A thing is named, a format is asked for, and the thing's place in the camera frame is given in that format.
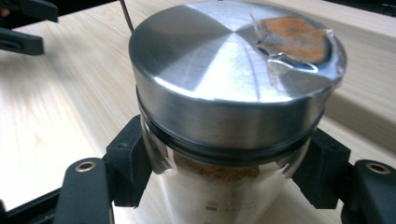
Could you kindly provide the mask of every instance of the black bracket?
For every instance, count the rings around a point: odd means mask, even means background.
[[[117,187],[114,190],[114,204],[122,207],[139,206],[152,172],[143,142],[140,116],[129,121],[106,151],[107,168],[114,174],[110,184]]]
[[[58,8],[43,0],[0,0],[0,8],[19,10],[23,15],[42,20],[58,21]],[[0,26],[4,18],[0,17]],[[0,27],[0,49],[27,55],[44,53],[43,38]]]
[[[396,170],[378,161],[348,163],[350,149],[316,130],[306,156],[293,176],[317,209],[344,207],[344,224],[393,224],[396,220]]]
[[[56,206],[54,224],[114,223],[106,164],[98,158],[69,166]]]

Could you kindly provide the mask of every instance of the stainless steel lid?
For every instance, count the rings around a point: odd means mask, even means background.
[[[143,21],[130,54],[146,119],[186,145],[206,148],[272,150],[311,134],[344,74],[343,48],[329,32],[326,62],[316,71],[290,68],[258,49],[252,16],[304,18],[218,1],[172,7]]]

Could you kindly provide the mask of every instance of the light wood surface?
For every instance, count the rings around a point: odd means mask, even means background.
[[[186,2],[192,1],[127,5],[136,26]],[[396,20],[318,0],[255,2],[302,12],[334,29],[348,69],[319,127],[353,150],[351,162],[372,159],[396,167]],[[18,31],[43,36],[46,54],[0,51],[0,199],[7,209],[59,188],[71,163],[102,157],[139,114],[131,34],[119,2]],[[263,223],[340,223],[340,208],[315,210],[290,181]],[[170,223],[156,176],[139,208],[117,208],[115,214],[117,223]]]

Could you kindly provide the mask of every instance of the jar lid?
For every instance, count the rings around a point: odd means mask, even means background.
[[[326,30],[325,60],[300,62],[261,48],[257,21],[301,18],[246,2],[203,2],[168,8],[134,31],[130,55],[142,113],[187,145],[273,150],[313,132],[346,55]]]

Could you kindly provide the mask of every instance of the black cable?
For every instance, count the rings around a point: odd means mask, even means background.
[[[131,33],[133,34],[134,33],[134,26],[132,25],[131,18],[129,17],[129,13],[128,13],[128,9],[126,8],[125,1],[124,0],[120,0],[120,3],[121,3],[122,11],[123,11],[124,16],[125,16],[126,23],[128,23],[129,29],[131,30]]]

